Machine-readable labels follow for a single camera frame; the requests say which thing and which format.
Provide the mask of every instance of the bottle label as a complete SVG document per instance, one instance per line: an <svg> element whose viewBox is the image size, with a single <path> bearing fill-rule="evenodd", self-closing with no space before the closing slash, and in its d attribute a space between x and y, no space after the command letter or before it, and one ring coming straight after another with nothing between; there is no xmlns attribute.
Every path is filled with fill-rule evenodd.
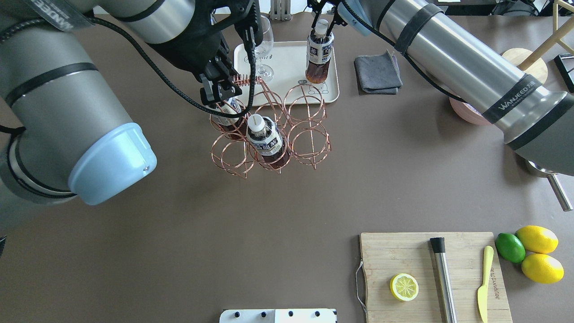
<svg viewBox="0 0 574 323"><path fill-rule="evenodd" d="M277 132L275 127L271 131L271 135L263 140L254 140L249 138L251 144L261 156L273 156L283 147L283 137Z"/></svg>
<svg viewBox="0 0 574 323"><path fill-rule="evenodd" d="M318 44L311 39L311 35L307 38L307 60L317 65L325 64L331 59L331 51L333 49L333 40L335 36L333 33L329 35L329 40L324 44Z"/></svg>
<svg viewBox="0 0 574 323"><path fill-rule="evenodd" d="M211 107L209 107L212 110L216 110L216 111L220 111L223 113L229 113L229 114L235 114L235 113L239 113L241 112L241 107L239 106L239 104L237 104L237 101L235 100L235 98L230 98L227 100L227 104L225 104L224 102L219 103L219 109L213 109ZM220 116L216 116L214 114L211 115L211 120L213 120L213 122L215 122L218 125L222 125L222 126L230 126L232 124L235 124L239 118L226 118L226 117L220 117Z"/></svg>

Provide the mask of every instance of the yellow lemon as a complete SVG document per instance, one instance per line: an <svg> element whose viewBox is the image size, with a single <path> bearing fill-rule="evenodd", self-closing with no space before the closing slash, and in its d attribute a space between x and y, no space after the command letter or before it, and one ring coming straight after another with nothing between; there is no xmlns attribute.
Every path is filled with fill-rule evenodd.
<svg viewBox="0 0 574 323"><path fill-rule="evenodd" d="M397 274L391 279L391 293L401 301L412 301L418 295L417 280L409 274Z"/></svg>
<svg viewBox="0 0 574 323"><path fill-rule="evenodd" d="M564 267L555 258L541 253L527 255L522 262L522 272L537 283L552 284L564 277Z"/></svg>
<svg viewBox="0 0 574 323"><path fill-rule="evenodd" d="M558 246L554 232L537 225L527 225L516 231L524 249L536 253L551 253Z"/></svg>

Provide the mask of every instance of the light blue joint cap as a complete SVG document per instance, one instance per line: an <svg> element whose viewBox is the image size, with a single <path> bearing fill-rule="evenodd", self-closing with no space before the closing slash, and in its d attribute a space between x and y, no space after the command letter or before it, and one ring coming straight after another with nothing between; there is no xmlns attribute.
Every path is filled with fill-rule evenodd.
<svg viewBox="0 0 574 323"><path fill-rule="evenodd" d="M69 189L96 205L151 173L157 158L139 125L130 122L105 134L77 161Z"/></svg>
<svg viewBox="0 0 574 323"><path fill-rule="evenodd" d="M364 13L363 7L361 7L359 1L357 0L346 0L347 4L351 9L361 18L364 22L372 26L370 19L367 18L367 15ZM363 36L368 36L371 32L363 26L360 22L358 22L353 15L345 8L343 3L339 3L337 6L337 12L344 19L349 25L353 26L359 33Z"/></svg>

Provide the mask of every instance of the bottle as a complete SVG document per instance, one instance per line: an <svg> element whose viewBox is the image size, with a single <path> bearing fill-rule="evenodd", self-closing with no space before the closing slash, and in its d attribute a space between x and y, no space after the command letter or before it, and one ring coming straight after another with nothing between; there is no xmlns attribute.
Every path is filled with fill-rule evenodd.
<svg viewBox="0 0 574 323"><path fill-rule="evenodd" d="M247 139L273 169L281 168L289 161L286 142L271 118L252 114L247 119L247 127Z"/></svg>
<svg viewBox="0 0 574 323"><path fill-rule="evenodd" d="M229 98L219 104L210 104L208 108L229 114L235 114L241 112L241 107L235 100L235 98ZM228 133L229 139L238 140L245 136L247 131L247 123L245 118L226 118L211 115L211 120L218 124L222 131Z"/></svg>
<svg viewBox="0 0 574 323"><path fill-rule="evenodd" d="M329 22L319 19L315 28L307 39L307 70L305 77L314 84L323 83L327 79L329 63L331 62L331 51L333 49L333 33L327 34Z"/></svg>

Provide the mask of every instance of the pink bowl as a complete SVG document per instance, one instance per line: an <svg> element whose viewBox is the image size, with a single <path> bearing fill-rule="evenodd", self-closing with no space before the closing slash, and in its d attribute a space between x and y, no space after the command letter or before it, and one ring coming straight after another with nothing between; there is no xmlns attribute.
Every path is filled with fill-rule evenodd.
<svg viewBox="0 0 574 323"><path fill-rule="evenodd" d="M476 111L470 104L462 103L453 98L448 98L451 101L452 109L456 114L462 119L480 126L490 125L490 122L486 120L478 111Z"/></svg>

